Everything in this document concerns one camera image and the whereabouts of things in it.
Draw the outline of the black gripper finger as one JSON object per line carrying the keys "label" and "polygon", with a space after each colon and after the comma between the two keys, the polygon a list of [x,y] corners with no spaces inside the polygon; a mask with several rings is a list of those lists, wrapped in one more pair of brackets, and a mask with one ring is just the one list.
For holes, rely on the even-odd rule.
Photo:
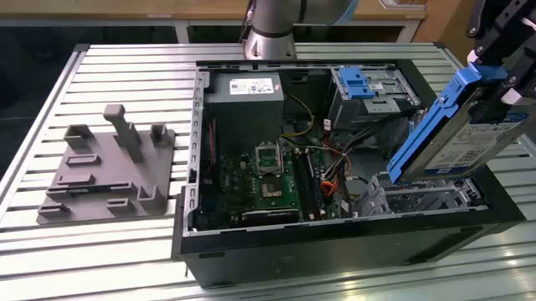
{"label": "black gripper finger", "polygon": [[527,105],[534,97],[534,30],[527,28],[527,38],[497,65],[505,69],[505,78],[483,93],[485,99],[470,109],[478,123],[497,123],[513,106]]}
{"label": "black gripper finger", "polygon": [[527,16],[527,1],[475,1],[465,35],[474,40],[467,62],[497,65],[527,38],[521,19]]}

